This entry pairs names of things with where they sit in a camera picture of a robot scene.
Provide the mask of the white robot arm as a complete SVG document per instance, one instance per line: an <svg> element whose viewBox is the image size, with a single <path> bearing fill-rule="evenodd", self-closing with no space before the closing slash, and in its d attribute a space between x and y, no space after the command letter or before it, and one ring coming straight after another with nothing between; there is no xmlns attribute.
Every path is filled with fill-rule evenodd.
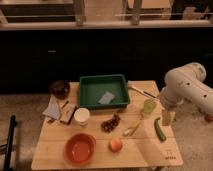
<svg viewBox="0 0 213 171"><path fill-rule="evenodd" d="M174 108L184 99L193 102L204 114L207 122L213 122L213 88L205 85L206 70L200 63L192 62L174 68L165 74L165 87L159 94L162 125L170 126L174 120Z"/></svg>

